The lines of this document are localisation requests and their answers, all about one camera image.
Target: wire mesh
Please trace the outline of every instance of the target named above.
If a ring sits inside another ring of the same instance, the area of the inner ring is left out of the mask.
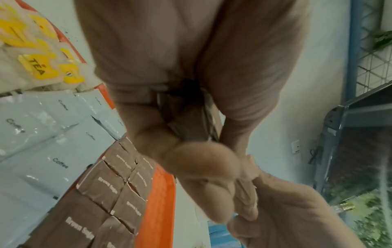
[[[373,50],[373,33],[380,30],[383,4],[384,0],[366,0],[364,3],[356,96],[392,80],[392,47]]]

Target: hand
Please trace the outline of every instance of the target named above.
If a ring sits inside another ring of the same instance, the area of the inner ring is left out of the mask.
[[[227,222],[234,209],[257,216],[249,202],[233,201],[234,181],[253,177],[249,137],[301,52],[308,1],[75,0],[96,73],[128,137],[215,222]],[[220,143],[182,142],[162,119],[156,93],[184,79],[198,80],[226,116]]]
[[[257,220],[236,216],[227,225],[247,248],[365,248],[311,187],[263,171],[253,183],[258,195]]]

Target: electrical outlet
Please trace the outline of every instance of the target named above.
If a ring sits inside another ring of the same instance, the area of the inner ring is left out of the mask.
[[[291,143],[291,150],[293,151],[293,154],[296,154],[301,151],[301,145],[299,143],[299,140]]]

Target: metal grid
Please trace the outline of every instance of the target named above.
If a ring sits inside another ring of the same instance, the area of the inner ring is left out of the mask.
[[[356,96],[392,80],[391,46],[373,51],[373,33],[380,29],[383,4],[384,0],[366,0],[364,3]]]

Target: orange tray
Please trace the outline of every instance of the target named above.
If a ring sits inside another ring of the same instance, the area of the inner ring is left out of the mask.
[[[36,11],[22,0],[15,1],[24,9]],[[70,44],[80,60],[86,63],[65,35],[56,26],[53,25],[53,28],[56,30],[59,40]],[[101,84],[96,88],[100,90],[108,104],[114,108],[113,101],[109,98],[106,87]],[[135,248],[173,247],[175,207],[176,183],[174,177],[157,165],[144,219],[136,237]]]

